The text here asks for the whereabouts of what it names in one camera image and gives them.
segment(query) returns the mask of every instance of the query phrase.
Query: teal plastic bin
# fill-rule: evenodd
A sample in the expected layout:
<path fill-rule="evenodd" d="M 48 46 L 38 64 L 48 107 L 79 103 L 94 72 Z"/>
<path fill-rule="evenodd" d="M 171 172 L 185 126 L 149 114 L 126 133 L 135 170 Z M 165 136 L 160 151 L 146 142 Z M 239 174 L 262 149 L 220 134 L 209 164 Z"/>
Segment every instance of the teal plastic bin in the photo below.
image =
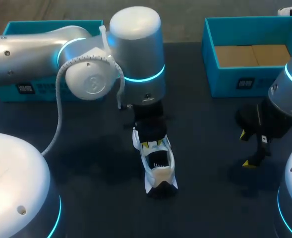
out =
<path fill-rule="evenodd" d="M 92 36 L 100 34 L 99 27 L 102 20 L 63 20 L 63 21 L 12 21 L 3 32 L 4 35 L 36 34 L 53 31 L 61 27 L 75 25 L 86 29 Z M 21 94 L 19 85 L 0 87 L 0 100 L 3 102 L 30 102 L 30 101 L 55 101 L 56 77 L 46 77 L 35 81 L 23 83 L 32 87 L 34 94 Z M 61 81 L 61 98 L 63 101 L 78 101 L 68 89 L 65 80 Z"/>
<path fill-rule="evenodd" d="M 212 97 L 266 96 L 283 66 L 220 67 L 215 46 L 285 44 L 292 56 L 292 16 L 206 18 L 202 55 Z M 239 89 L 241 82 L 250 87 Z"/>

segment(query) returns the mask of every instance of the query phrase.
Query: white sneaker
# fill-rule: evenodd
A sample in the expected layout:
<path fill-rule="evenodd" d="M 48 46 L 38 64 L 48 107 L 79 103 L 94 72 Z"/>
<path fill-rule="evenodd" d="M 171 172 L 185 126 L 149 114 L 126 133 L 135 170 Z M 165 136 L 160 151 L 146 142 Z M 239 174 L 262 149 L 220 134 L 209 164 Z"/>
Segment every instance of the white sneaker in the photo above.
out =
<path fill-rule="evenodd" d="M 132 131 L 134 147 L 140 151 L 145 168 L 145 189 L 148 195 L 166 196 L 175 193 L 175 159 L 170 142 L 165 136 L 162 140 L 139 142 L 138 131 Z"/>
<path fill-rule="evenodd" d="M 292 10 L 291 7 L 280 8 L 278 10 L 278 16 L 290 16 L 290 11 Z"/>

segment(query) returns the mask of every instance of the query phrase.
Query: white coiled cable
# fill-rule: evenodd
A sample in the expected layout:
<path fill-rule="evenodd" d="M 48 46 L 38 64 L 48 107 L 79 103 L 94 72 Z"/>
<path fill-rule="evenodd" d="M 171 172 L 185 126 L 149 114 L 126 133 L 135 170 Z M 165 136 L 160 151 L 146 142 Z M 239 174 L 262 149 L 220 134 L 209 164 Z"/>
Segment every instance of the white coiled cable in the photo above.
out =
<path fill-rule="evenodd" d="M 81 63 L 83 61 L 94 61 L 94 60 L 99 60 L 108 63 L 109 65 L 113 66 L 116 68 L 116 70 L 119 72 L 119 78 L 120 78 L 120 88 L 117 92 L 117 106 L 119 109 L 121 109 L 121 96 L 124 92 L 125 88 L 125 78 L 124 78 L 124 73 L 122 72 L 121 67 L 112 59 L 106 58 L 106 57 L 101 57 L 101 56 L 80 56 L 73 58 L 69 60 L 68 62 L 64 63 L 60 70 L 58 71 L 57 78 L 56 78 L 56 98 L 57 98 L 57 107 L 58 107 L 58 124 L 57 124 L 57 129 L 55 132 L 55 135 L 53 136 L 52 141 L 50 144 L 47 146 L 47 148 L 41 153 L 43 156 L 45 156 L 54 146 L 56 143 L 58 136 L 61 131 L 62 127 L 62 102 L 61 102 L 61 95 L 60 95 L 60 82 L 62 77 L 64 76 L 66 70 L 77 63 Z"/>

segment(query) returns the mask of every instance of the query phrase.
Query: robotic arm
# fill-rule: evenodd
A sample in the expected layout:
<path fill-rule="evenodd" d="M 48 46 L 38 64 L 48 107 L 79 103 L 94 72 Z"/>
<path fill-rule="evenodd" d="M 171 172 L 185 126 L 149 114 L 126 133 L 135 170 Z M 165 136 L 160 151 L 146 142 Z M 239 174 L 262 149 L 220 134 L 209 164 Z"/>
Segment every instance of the robotic arm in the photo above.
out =
<path fill-rule="evenodd" d="M 257 105 L 246 105 L 236 113 L 243 129 L 241 140 L 256 134 L 257 152 L 243 166 L 257 167 L 270 156 L 270 142 L 283 137 L 292 127 L 292 58 L 269 88 L 268 96 Z M 276 198 L 274 218 L 278 238 L 292 238 L 292 153 L 287 161 Z"/>
<path fill-rule="evenodd" d="M 43 34 L 0 36 L 0 86 L 57 75 L 58 105 L 56 133 L 41 154 L 21 139 L 0 134 L 2 238 L 65 237 L 62 201 L 43 158 L 61 128 L 63 77 L 83 100 L 105 96 L 120 78 L 118 108 L 134 111 L 132 140 L 145 169 L 146 193 L 161 197 L 176 192 L 161 103 L 165 63 L 160 17 L 150 8 L 130 7 L 112 17 L 109 32 L 104 26 L 100 31 L 92 37 L 81 27 L 67 26 Z"/>
<path fill-rule="evenodd" d="M 43 34 L 0 36 L 0 86 L 57 75 L 58 126 L 45 155 L 61 128 L 61 78 L 83 100 L 105 96 L 120 78 L 117 103 L 135 113 L 132 138 L 146 171 L 146 192 L 161 194 L 161 187 L 175 192 L 174 157 L 161 103 L 165 63 L 160 17 L 150 8 L 130 7 L 112 17 L 109 32 L 104 26 L 100 31 L 92 37 L 81 27 L 67 26 Z"/>
<path fill-rule="evenodd" d="M 235 119 L 243 129 L 241 140 L 248 141 L 256 134 L 257 151 L 243 164 L 257 167 L 271 156 L 270 143 L 283 137 L 292 127 L 292 58 L 268 90 L 268 96 L 259 104 L 240 108 Z"/>

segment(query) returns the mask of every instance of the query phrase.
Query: dark tabletop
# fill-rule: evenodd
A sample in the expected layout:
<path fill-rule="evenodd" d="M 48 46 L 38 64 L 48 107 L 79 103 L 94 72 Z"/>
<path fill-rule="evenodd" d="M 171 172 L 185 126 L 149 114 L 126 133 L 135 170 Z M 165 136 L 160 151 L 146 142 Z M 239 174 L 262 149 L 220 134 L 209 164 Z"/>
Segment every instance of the dark tabletop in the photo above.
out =
<path fill-rule="evenodd" d="M 256 170 L 241 163 L 256 139 L 239 141 L 237 108 L 253 99 L 212 99 L 200 43 L 165 44 L 164 109 L 175 156 L 176 197 L 148 198 L 132 112 L 116 108 L 117 87 L 103 101 L 63 103 L 63 126 L 46 156 L 61 192 L 68 238 L 274 238 L 273 214 L 292 129 L 272 143 Z M 0 132 L 40 151 L 57 125 L 54 103 L 1 103 Z"/>

